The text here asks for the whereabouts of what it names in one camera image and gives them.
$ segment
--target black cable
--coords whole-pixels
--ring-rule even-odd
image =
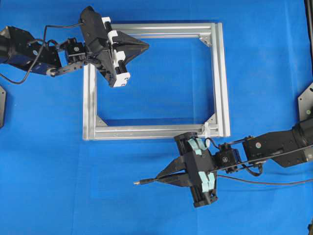
[[[42,39],[40,39],[40,38],[36,38],[36,39],[34,39],[34,40],[31,40],[31,41],[29,41],[27,44],[29,45],[29,44],[33,44],[33,43],[37,43],[37,42],[44,42]]]
[[[249,167],[247,167],[245,164],[242,164],[242,166],[244,167],[244,169],[247,170],[247,172],[249,172],[251,175],[253,175],[255,177],[258,177],[258,176],[262,175],[262,173],[263,173],[263,166],[262,166],[262,164],[258,165],[259,172],[254,172],[254,171],[250,170]]]
[[[41,53],[42,53],[42,51],[43,51],[43,49],[44,49],[44,47],[45,47],[45,37],[46,37],[46,34],[47,34],[47,29],[48,29],[48,28],[74,28],[74,27],[80,26],[80,25],[82,25],[82,24],[84,24],[84,23],[78,23],[78,24],[76,23],[76,24],[65,25],[65,26],[61,26],[61,25],[46,25],[46,26],[45,26],[45,30],[44,30],[44,38],[43,38],[42,40],[41,40],[41,39],[35,39],[36,42],[37,42],[37,41],[42,41],[42,45],[41,45],[41,47],[39,48],[38,54],[37,54],[36,58],[34,59],[33,63],[31,64],[31,66],[29,67],[28,71],[26,72],[24,78],[23,78],[21,81],[16,82],[16,81],[10,80],[9,78],[7,78],[6,76],[4,76],[4,75],[1,74],[1,73],[0,73],[0,76],[1,76],[2,78],[4,78],[5,80],[7,80],[7,81],[13,83],[13,84],[17,84],[17,85],[22,84],[24,81],[26,81],[26,79],[27,79],[29,73],[31,72],[31,70],[33,69],[33,67],[35,66],[35,64],[37,63],[37,61],[38,61],[38,59],[39,59],[39,57],[40,57],[40,55],[41,55]]]
[[[238,143],[244,142],[245,140],[246,140],[246,139],[244,138],[244,139],[241,139],[241,140],[229,142],[229,143],[227,143],[227,144],[229,144],[229,145],[238,144]]]
[[[298,148],[298,149],[295,149],[295,150],[292,150],[292,151],[289,151],[289,152],[285,152],[285,153],[271,154],[271,155],[268,155],[268,156],[263,157],[263,158],[249,160],[249,161],[244,161],[244,162],[237,163],[237,164],[234,164],[234,165],[231,165],[231,166],[226,166],[226,167],[222,167],[220,169],[212,170],[210,172],[216,172],[218,170],[226,170],[228,168],[239,166],[239,165],[242,165],[242,164],[245,164],[245,163],[249,163],[249,162],[256,162],[256,161],[260,161],[261,162],[261,161],[264,161],[264,160],[267,160],[267,159],[271,159],[271,158],[275,158],[275,157],[279,157],[279,156],[284,156],[284,155],[287,155],[287,154],[290,154],[290,153],[294,153],[294,152],[297,152],[297,151],[301,151],[301,150],[304,150],[304,149],[307,149],[307,148],[311,148],[311,147],[313,147],[313,144],[310,144],[308,146],[301,147],[301,148]]]
[[[213,146],[216,147],[218,150],[220,149],[220,148],[215,144],[214,140],[213,140],[212,138],[210,138],[210,137],[205,138],[204,144],[205,144],[205,147],[206,147],[206,148],[207,148],[207,146],[206,146],[206,140],[211,141],[212,144],[213,144]]]
[[[257,182],[257,181],[251,181],[251,180],[243,180],[235,177],[230,177],[226,175],[217,175],[218,177],[221,178],[226,178],[230,180],[237,180],[241,181],[244,183],[249,183],[249,184],[257,184],[257,185],[274,185],[274,186],[290,186],[290,185],[298,185],[298,184],[305,184],[308,182],[313,182],[313,179],[308,179],[308,180],[302,180],[302,181],[296,181],[296,182],[290,182],[290,183],[269,183],[269,182]]]

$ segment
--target blue cloth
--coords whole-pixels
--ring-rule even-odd
[[[46,24],[74,24],[88,1],[2,1],[0,28],[35,37]],[[231,137],[290,129],[297,96],[311,83],[303,1],[94,0],[118,22],[214,21],[224,26]],[[49,29],[47,38],[82,40],[79,28]],[[210,55],[196,39],[147,40],[128,65],[129,84],[110,89],[98,78],[99,115],[109,124],[201,123],[212,112]],[[19,80],[24,72],[1,65]],[[133,181],[154,177],[178,156],[173,140],[82,140],[82,70],[51,78],[31,74],[7,90],[0,130],[1,235],[306,234],[312,184],[246,185],[218,179],[219,200],[195,209],[187,188]],[[272,161],[253,178],[289,182],[313,176],[312,164],[281,168]]]

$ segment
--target aluminum frame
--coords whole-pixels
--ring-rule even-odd
[[[223,27],[221,23],[112,24],[135,38],[199,38],[211,48],[215,113],[204,124],[108,126],[97,115],[96,68],[84,66],[83,139],[131,140],[172,138],[185,132],[200,137],[230,136]]]

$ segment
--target mounting bracket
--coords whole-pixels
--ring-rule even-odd
[[[4,125],[6,91],[0,86],[0,128]]]

